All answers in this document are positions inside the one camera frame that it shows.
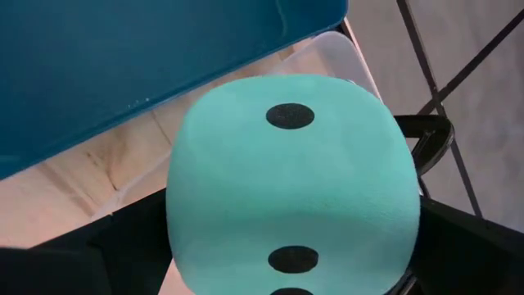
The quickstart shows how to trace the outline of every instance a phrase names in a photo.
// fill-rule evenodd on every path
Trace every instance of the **black metal rod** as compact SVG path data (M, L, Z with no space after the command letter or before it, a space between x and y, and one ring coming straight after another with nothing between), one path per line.
M424 44L422 43L420 34L418 33L418 28L415 25L415 21L413 20L411 8L409 7L407 0L397 0L396 2L399 6L400 14L402 15L402 19L404 20L406 29L408 30L408 35L411 39L413 50L417 55L418 64L422 68L422 73L426 78L427 85L429 86L431 91L431 95L434 96L438 93L435 76L433 75L433 70L431 69L429 61L427 60L426 50L424 49Z
M472 181L469 178L468 171L466 170L466 166L464 165L464 159L462 158L459 146L456 141L453 141L451 143L451 152L453 153L455 162L457 163L458 172L460 173L460 177L462 178L464 188L466 188L466 194L468 195L469 202L472 204L473 212L475 213L475 216L484 218L482 215L481 207L478 205L477 196L475 194L475 191L473 190Z
M479 53L470 60L470 62L453 78L451 81L439 91L438 100L442 103L450 93L452 93L480 64L483 62L491 52L499 44L508 37L508 35L517 27L518 24L524 19L524 9L522 9L517 16L502 29L500 32L491 39L491 41L484 46ZM418 112L420 115L430 114L435 109L435 102L430 101L426 103L424 107Z
M447 117L444 106L442 105L440 99L440 91L437 89L435 76L433 75L429 61L427 60L427 55L418 32L417 25L413 19L413 14L411 12L411 8L409 7L409 3L407 0L397 0L397 4L399 6L400 14L404 20L406 29L408 30L409 38L411 39L411 44L413 45L413 50L417 55L418 63L422 68L427 85L431 91L431 101L429 102L433 107L431 110L436 108L436 111L439 115ZM476 216L482 218L482 212L481 208L478 206L477 196L473 190L472 182L469 178L466 166L464 165L464 160L459 150L459 146L455 141L451 143L451 152L453 153L453 157L457 163L458 172L460 173L464 187L466 188L466 193L468 194L469 201L472 204L473 211L475 212Z

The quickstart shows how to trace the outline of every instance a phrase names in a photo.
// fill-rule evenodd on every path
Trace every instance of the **floor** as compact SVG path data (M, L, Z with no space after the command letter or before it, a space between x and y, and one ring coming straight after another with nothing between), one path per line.
M440 88L524 8L524 0L409 2ZM430 94L396 1L353 0L349 19L385 104L417 112ZM444 104L484 216L524 231L521 52L523 23ZM448 153L424 179L435 199L472 212L458 172Z

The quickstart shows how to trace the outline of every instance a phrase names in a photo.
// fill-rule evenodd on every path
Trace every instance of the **blue lid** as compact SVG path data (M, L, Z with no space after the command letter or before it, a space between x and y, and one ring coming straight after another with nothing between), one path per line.
M346 0L0 4L0 179L338 24Z

